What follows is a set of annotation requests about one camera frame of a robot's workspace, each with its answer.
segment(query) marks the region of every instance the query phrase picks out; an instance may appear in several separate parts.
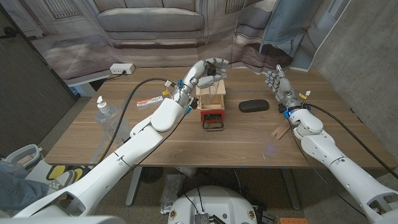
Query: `shoe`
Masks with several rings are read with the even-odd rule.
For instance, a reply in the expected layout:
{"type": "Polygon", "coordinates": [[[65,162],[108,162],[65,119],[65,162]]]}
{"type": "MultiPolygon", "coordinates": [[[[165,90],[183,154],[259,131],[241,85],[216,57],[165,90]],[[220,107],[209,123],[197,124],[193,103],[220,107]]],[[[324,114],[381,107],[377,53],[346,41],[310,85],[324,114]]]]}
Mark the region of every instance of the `shoe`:
{"type": "Polygon", "coordinates": [[[75,180],[75,175],[76,175],[75,171],[68,170],[64,172],[61,176],[51,181],[51,183],[49,183],[49,191],[47,192],[47,195],[50,195],[60,189],[63,189],[68,185],[71,185],[75,180]]]}

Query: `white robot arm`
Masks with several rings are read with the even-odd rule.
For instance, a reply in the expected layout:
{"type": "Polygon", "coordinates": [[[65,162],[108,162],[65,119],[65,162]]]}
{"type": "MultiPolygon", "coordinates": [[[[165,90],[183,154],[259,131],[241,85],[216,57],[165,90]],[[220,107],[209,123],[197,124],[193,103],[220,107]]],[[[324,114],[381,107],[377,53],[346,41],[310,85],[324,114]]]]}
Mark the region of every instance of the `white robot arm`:
{"type": "Polygon", "coordinates": [[[163,137],[159,132],[168,131],[175,120],[184,114],[185,106],[188,106],[185,114],[191,108],[196,108],[198,99],[190,96],[195,86],[198,83],[202,83],[202,87],[210,86],[226,77],[224,73],[217,73],[225,72],[221,67],[223,64],[228,64],[228,61],[211,58],[197,62],[185,78],[178,82],[178,87],[173,92],[174,98],[166,98],[152,115],[135,125],[130,133],[130,140],[78,182],[36,201],[14,218],[92,215],[101,199],[124,174],[162,142],[163,137]],[[201,81],[206,72],[212,78],[203,77],[204,80],[201,81]],[[73,197],[73,200],[68,205],[62,205],[58,199],[66,195],[73,197]]]}
{"type": "Polygon", "coordinates": [[[397,223],[398,192],[380,184],[336,146],[335,140],[323,130],[322,122],[302,108],[288,79],[278,65],[279,73],[268,72],[267,85],[275,93],[279,108],[285,110],[301,140],[303,150],[323,165],[354,197],[370,223],[397,223]]]}

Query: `electrical outlet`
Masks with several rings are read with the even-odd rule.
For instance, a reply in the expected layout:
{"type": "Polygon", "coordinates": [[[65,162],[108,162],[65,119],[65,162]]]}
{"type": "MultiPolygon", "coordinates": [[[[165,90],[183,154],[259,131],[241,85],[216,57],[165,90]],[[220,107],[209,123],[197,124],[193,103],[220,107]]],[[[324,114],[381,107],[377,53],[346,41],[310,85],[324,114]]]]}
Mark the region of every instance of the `electrical outlet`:
{"type": "Polygon", "coordinates": [[[133,63],[114,63],[110,68],[114,75],[120,75],[123,71],[126,71],[126,74],[132,74],[135,69],[133,63]]]}

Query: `hand sanitizer bottle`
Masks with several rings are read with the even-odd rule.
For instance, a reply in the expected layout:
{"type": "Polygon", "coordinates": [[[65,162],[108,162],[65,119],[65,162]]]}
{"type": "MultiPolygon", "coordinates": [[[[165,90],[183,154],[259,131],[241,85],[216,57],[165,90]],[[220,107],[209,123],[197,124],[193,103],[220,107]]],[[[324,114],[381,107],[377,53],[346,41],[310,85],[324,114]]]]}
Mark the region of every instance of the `hand sanitizer bottle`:
{"type": "MultiPolygon", "coordinates": [[[[121,115],[121,109],[115,105],[107,105],[102,100],[102,96],[98,97],[97,107],[99,112],[95,116],[95,121],[101,126],[106,135],[111,139],[121,115]]],[[[123,118],[120,124],[118,133],[113,141],[117,147],[122,146],[130,137],[131,126],[130,123],[123,118]]]]}

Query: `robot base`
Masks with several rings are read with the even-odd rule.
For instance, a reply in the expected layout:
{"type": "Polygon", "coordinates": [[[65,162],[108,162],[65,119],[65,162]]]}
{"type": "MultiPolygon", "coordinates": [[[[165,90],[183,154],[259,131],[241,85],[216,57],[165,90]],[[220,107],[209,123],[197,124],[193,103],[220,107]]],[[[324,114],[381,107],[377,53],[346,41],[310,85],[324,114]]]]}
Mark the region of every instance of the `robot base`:
{"type": "MultiPolygon", "coordinates": [[[[198,189],[186,193],[199,214],[203,213],[202,203],[204,213],[208,213],[209,217],[215,215],[225,223],[257,223],[251,204],[235,191],[219,186],[204,186],[199,187],[199,192],[200,197],[198,189]]],[[[184,195],[177,199],[170,210],[168,223],[195,223],[197,211],[192,203],[184,195]]]]}

